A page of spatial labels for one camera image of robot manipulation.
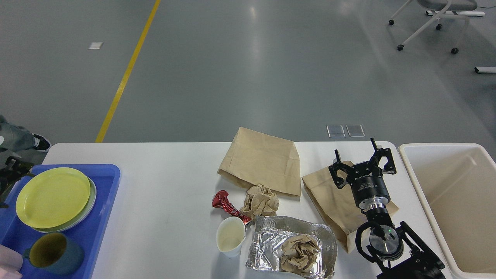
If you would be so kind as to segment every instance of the blue tray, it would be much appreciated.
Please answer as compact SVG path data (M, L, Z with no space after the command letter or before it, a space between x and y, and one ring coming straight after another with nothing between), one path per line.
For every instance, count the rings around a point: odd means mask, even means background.
M75 168L95 182L96 201L90 214L81 223L63 232L81 245L84 250L84 261L81 267L73 274L59 276L34 268L27 259L24 259L20 273L26 279L89 279L95 268L105 227L116 198L121 171L115 165L94 164L37 165L33 167L31 172L40 174L43 171L57 167ZM9 208L0 209L0 243L20 254L44 235L21 222L15 213L17 196L24 185L31 179L31 177L25 176L17 182L5 201Z

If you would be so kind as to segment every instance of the blue mug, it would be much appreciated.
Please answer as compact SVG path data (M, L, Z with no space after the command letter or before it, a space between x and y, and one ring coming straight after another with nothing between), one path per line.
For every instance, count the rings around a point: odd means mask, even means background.
M22 256L36 268L57 275L68 275L81 266L84 251L63 233L51 232L38 239Z

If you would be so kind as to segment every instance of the pink object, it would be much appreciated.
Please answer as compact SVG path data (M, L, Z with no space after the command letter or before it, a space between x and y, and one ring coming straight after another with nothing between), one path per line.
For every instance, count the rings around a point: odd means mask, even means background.
M214 199L212 200L212 206L215 208L222 208L230 215L240 218L245 225L248 224L251 221L251 218L241 214L241 212L237 210L232 203L229 202L229 200L227 199L228 195L229 193L227 193L226 190L218 191L215 194Z
M0 264L0 279L20 279L22 274L19 273L15 268Z
M22 267L22 256L14 250L0 245L0 267L9 266L15 271Z

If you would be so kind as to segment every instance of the white paper cup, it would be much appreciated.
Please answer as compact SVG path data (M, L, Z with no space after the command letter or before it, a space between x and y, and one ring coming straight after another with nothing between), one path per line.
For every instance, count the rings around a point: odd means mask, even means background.
M229 217L217 229L217 248L228 258L234 258L241 252L245 235L243 221L238 217Z

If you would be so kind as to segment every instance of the aluminum foil tray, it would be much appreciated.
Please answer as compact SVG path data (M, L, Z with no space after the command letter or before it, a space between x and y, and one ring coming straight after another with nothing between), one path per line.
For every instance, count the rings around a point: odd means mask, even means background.
M336 237L325 224L316 224L299 219L276 216L257 216L255 235L250 246L246 266L260 271L281 271L281 245L295 235L309 235L318 243L317 260L310 272L300 274L307 279L326 279L334 275L337 257Z

